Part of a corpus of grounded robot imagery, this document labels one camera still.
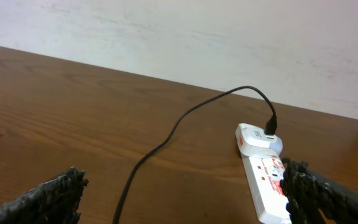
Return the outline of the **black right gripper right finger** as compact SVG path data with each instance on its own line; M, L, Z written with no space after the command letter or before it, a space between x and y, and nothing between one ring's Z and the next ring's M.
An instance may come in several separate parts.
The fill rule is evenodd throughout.
M292 223L358 223L358 193L308 168L306 162L282 159L280 181Z

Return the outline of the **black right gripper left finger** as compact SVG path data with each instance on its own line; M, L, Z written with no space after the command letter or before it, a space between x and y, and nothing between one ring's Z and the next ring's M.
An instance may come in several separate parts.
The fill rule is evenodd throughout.
M78 207L88 180L71 167L0 206L0 224L77 224Z

